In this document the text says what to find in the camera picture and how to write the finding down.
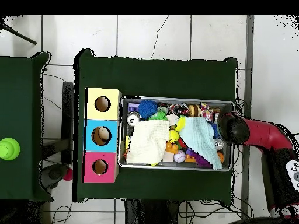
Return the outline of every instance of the blue box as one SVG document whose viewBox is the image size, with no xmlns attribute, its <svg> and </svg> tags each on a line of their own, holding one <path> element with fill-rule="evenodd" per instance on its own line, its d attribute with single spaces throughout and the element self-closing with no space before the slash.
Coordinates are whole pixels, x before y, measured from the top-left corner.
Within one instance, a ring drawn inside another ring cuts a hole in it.
<svg viewBox="0 0 299 224">
<path fill-rule="evenodd" d="M 92 132 L 96 127 L 106 127 L 111 133 L 110 141 L 105 145 L 97 145 L 92 140 Z M 91 152 L 116 152 L 117 150 L 117 121 L 87 120 L 86 151 Z"/>
</svg>

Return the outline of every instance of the light blue cloth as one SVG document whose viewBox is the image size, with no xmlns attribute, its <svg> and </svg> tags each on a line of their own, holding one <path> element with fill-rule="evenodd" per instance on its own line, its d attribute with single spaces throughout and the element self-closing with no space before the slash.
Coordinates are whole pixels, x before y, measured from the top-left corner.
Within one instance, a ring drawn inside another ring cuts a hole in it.
<svg viewBox="0 0 299 224">
<path fill-rule="evenodd" d="M 185 117 L 185 126 L 179 135 L 190 149 L 210 162 L 214 170 L 222 169 L 213 140 L 214 130 L 205 117 Z"/>
</svg>

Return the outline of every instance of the yellow box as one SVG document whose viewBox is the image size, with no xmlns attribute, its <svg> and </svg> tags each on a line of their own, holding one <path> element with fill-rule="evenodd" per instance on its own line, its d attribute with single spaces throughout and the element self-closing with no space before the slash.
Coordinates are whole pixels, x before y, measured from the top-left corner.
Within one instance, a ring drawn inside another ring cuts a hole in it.
<svg viewBox="0 0 299 224">
<path fill-rule="evenodd" d="M 119 120 L 119 101 L 121 98 L 121 93 L 117 89 L 88 87 L 87 90 L 87 119 Z M 106 111 L 100 111 L 103 110 L 101 109 L 101 103 L 99 103 L 102 101 L 109 103 L 109 108 Z"/>
</svg>

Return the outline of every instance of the metal tray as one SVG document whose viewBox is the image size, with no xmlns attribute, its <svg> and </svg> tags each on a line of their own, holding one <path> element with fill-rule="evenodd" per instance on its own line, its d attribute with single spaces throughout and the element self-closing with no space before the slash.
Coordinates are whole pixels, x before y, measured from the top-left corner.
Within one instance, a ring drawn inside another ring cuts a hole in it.
<svg viewBox="0 0 299 224">
<path fill-rule="evenodd" d="M 127 124 L 127 113 L 128 113 L 128 104 L 129 103 L 139 103 L 142 100 L 153 100 L 154 102 L 163 102 L 168 104 L 180 104 L 186 103 L 189 104 L 199 104 L 200 102 L 207 103 L 211 108 L 222 109 L 227 104 L 231 104 L 235 110 L 235 104 L 231 101 L 220 101 L 220 100 L 197 100 L 197 99 L 177 99 L 177 98 L 162 98 L 162 97 L 146 97 L 141 96 L 138 98 L 133 98 L 130 96 L 123 96 L 120 100 L 120 124 L 119 124 L 119 144 L 118 144 L 118 155 L 117 162 L 121 167 L 129 168 L 144 168 L 144 169 L 169 169 L 169 170 L 191 170 L 191 171 L 211 171 L 211 172 L 227 172 L 232 168 L 233 163 L 233 145 L 228 145 L 224 143 L 223 154 L 224 154 L 224 163 L 222 164 L 223 168 L 219 170 L 205 169 L 198 167 L 197 163 L 176 163 L 176 162 L 159 162 L 156 166 L 151 166 L 149 164 L 129 164 L 126 163 L 123 153 L 125 150 L 125 141 L 127 133 L 130 132 L 130 126 Z"/>
</svg>

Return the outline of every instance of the green tablecloth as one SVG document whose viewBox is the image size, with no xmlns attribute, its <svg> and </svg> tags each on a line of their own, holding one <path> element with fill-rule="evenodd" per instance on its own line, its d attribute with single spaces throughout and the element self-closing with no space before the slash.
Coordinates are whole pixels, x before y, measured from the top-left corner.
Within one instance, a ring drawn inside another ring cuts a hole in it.
<svg viewBox="0 0 299 224">
<path fill-rule="evenodd" d="M 41 70 L 49 54 L 0 57 L 0 140 L 20 145 L 15 160 L 0 159 L 0 199 L 51 201 L 39 184 L 41 159 Z"/>
<path fill-rule="evenodd" d="M 237 60 L 145 60 L 94 57 L 81 50 L 74 61 L 75 94 L 79 92 L 78 147 L 83 147 L 85 87 L 118 89 L 123 95 L 235 101 Z M 82 183 L 82 149 L 74 150 L 73 199 L 130 198 L 222 200 L 231 198 L 231 171 L 177 171 L 120 168 L 113 184 Z"/>
</svg>

